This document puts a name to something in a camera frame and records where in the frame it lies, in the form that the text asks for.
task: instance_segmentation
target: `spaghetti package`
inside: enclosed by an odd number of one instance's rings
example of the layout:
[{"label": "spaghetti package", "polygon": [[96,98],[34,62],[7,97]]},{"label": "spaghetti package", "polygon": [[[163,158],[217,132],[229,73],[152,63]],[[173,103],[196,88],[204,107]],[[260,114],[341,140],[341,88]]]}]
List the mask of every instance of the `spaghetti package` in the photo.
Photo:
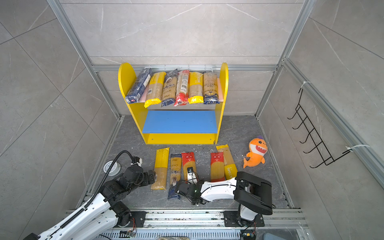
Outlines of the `spaghetti package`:
[{"label": "spaghetti package", "polygon": [[192,72],[189,74],[188,102],[203,103],[203,74]]},{"label": "spaghetti package", "polygon": [[237,176],[237,168],[235,162],[233,161],[233,157],[231,151],[229,150],[228,144],[216,146],[218,152],[223,152],[224,154],[224,174],[225,178],[231,179]]},{"label": "spaghetti package", "polygon": [[168,199],[178,198],[180,196],[176,192],[177,183],[181,178],[181,154],[170,155],[170,188],[168,192]]},{"label": "spaghetti package", "polygon": [[145,88],[147,87],[149,80],[151,79],[152,69],[144,68],[136,78],[135,83],[127,93],[125,101],[127,103],[137,103],[143,95]]},{"label": "spaghetti package", "polygon": [[166,74],[164,78],[163,97],[161,106],[168,106],[176,102],[177,69]]},{"label": "spaghetti package", "polygon": [[177,73],[176,102],[174,106],[188,103],[189,70]]},{"label": "spaghetti package", "polygon": [[149,81],[147,98],[144,103],[144,107],[147,108],[152,104],[158,104],[161,102],[161,98],[163,96],[163,84],[165,76],[165,72],[153,74],[151,80]]},{"label": "spaghetti package", "polygon": [[224,181],[224,155],[223,152],[211,153],[211,182]]},{"label": "spaghetti package", "polygon": [[156,150],[155,160],[155,183],[151,185],[152,190],[165,190],[167,188],[169,147]]},{"label": "spaghetti package", "polygon": [[220,103],[217,90],[217,74],[206,72],[203,74],[204,79],[204,104]]},{"label": "spaghetti package", "polygon": [[183,161],[184,180],[187,181],[188,168],[192,167],[193,172],[196,172],[195,154],[193,152],[182,152],[181,157]]}]

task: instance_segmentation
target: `toy shelf rack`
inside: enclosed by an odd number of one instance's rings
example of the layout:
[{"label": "toy shelf rack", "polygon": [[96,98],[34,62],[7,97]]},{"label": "toy shelf rack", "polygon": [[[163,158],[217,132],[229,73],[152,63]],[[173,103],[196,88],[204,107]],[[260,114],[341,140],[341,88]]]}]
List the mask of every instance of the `toy shelf rack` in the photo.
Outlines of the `toy shelf rack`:
[{"label": "toy shelf rack", "polygon": [[[167,72],[173,69],[153,70]],[[118,80],[121,95],[125,98],[136,80],[135,71],[129,63],[120,65]],[[220,104],[208,105],[208,109],[202,110],[187,110],[185,107],[188,104],[172,108],[167,106],[167,110],[151,110],[151,107],[149,109],[144,107],[145,99],[141,99],[138,103],[126,104],[146,144],[215,144],[218,141],[228,93],[227,63],[223,63],[220,69],[218,91]]]}]

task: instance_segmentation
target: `stuffed animal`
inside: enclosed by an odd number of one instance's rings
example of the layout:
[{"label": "stuffed animal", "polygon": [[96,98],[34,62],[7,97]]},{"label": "stuffed animal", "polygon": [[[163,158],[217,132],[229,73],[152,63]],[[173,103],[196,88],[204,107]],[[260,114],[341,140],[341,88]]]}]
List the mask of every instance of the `stuffed animal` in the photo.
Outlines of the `stuffed animal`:
[{"label": "stuffed animal", "polygon": [[249,153],[247,153],[248,160],[244,158],[244,166],[254,167],[259,163],[264,164],[264,154],[267,152],[268,147],[261,136],[258,136],[249,143]]}]

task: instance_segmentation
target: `white zip tie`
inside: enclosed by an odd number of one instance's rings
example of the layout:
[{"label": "white zip tie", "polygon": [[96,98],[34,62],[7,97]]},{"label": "white zip tie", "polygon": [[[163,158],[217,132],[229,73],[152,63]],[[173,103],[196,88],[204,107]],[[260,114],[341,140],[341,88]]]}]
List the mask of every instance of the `white zip tie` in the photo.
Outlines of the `white zip tie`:
[{"label": "white zip tie", "polygon": [[345,146],[348,150],[351,150],[352,148],[355,148],[355,147],[371,147],[370,145],[367,145],[367,144],[358,144],[358,145],[355,145],[353,147],[347,147]]},{"label": "white zip tie", "polygon": [[304,84],[306,84],[306,83],[310,83],[310,82],[304,81],[300,88],[303,88]]}]

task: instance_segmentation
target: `black wire hook rack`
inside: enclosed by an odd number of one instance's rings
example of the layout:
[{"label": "black wire hook rack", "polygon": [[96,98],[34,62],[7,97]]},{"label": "black wire hook rack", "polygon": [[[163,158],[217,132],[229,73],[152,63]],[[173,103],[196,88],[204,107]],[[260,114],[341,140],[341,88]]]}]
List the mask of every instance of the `black wire hook rack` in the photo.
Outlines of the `black wire hook rack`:
[{"label": "black wire hook rack", "polygon": [[[341,153],[341,156],[338,157],[338,158],[336,158],[336,159],[331,155],[331,153],[329,152],[329,150],[328,150],[328,148],[327,148],[327,145],[325,145],[325,143],[324,143],[323,139],[321,138],[320,134],[317,132],[316,128],[314,127],[312,121],[310,120],[310,118],[308,117],[307,113],[304,111],[304,109],[303,109],[302,106],[300,105],[301,96],[303,95],[303,89],[302,89],[302,88],[300,88],[300,90],[299,90],[299,94],[300,94],[300,98],[299,98],[299,102],[297,103],[297,106],[296,106],[296,108],[295,108],[296,112],[295,112],[295,114],[294,114],[291,118],[288,118],[288,119],[291,120],[291,119],[293,119],[296,115],[298,115],[298,116],[300,117],[300,119],[301,119],[301,123],[300,123],[300,125],[299,125],[297,128],[294,128],[294,127],[293,127],[293,129],[296,130],[296,129],[298,129],[301,125],[304,125],[305,129],[306,129],[307,132],[308,132],[308,135],[307,135],[305,141],[304,141],[304,142],[301,142],[301,141],[300,141],[300,143],[302,143],[302,144],[306,143],[307,140],[308,140],[308,138],[311,137],[311,140],[312,140],[313,144],[315,145],[314,148],[312,148],[309,152],[304,152],[304,151],[303,151],[303,153],[310,153],[310,152],[312,152],[313,150],[316,149],[316,150],[319,152],[319,154],[320,154],[320,156],[321,156],[321,159],[323,160],[323,161],[322,161],[320,164],[318,164],[317,166],[315,166],[315,167],[310,166],[310,167],[311,167],[311,168],[317,168],[317,167],[319,167],[319,166],[322,165],[322,164],[325,164],[325,165],[328,166],[329,164],[331,164],[331,163],[333,163],[333,162],[336,162],[336,160],[338,160],[338,159],[344,157],[345,155],[347,155],[348,153],[352,152],[352,149],[348,149],[348,150],[342,152],[342,153]],[[303,118],[303,117],[299,114],[299,112],[298,112],[300,109],[303,111],[303,113],[304,113],[304,115],[305,115],[304,118]],[[307,125],[305,124],[304,121],[305,121],[306,119],[308,119],[308,121],[311,123],[310,126],[307,126]],[[312,133],[313,131],[318,135],[318,137],[319,137],[319,139],[320,139],[320,141],[319,141],[318,143],[315,142],[315,140],[313,139],[313,136],[311,135],[311,133]],[[329,157],[328,157],[327,159],[324,159],[323,154],[322,154],[321,151],[319,150],[319,146],[324,146],[324,147],[325,147],[326,151],[327,151],[328,154],[329,154]]]}]

